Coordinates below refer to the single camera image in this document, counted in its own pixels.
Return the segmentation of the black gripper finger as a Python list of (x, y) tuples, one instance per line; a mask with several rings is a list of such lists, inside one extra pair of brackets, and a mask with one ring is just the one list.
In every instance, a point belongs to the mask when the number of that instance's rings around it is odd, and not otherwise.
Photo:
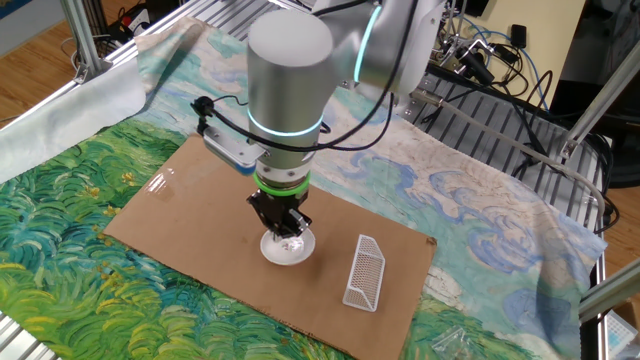
[(262, 224), (281, 237), (282, 220), (285, 214), (282, 199), (270, 194), (252, 194), (247, 198), (247, 202), (253, 207)]
[(299, 237), (309, 228), (312, 219), (299, 212), (297, 209), (289, 209), (284, 215), (281, 226), (281, 237)]

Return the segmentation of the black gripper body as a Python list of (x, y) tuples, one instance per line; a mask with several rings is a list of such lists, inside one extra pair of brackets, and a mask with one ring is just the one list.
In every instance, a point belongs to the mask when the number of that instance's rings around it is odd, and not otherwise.
[(307, 200), (307, 193), (276, 196), (264, 191), (251, 195), (251, 205), (264, 224), (295, 223), (291, 211), (300, 214), (299, 207)]

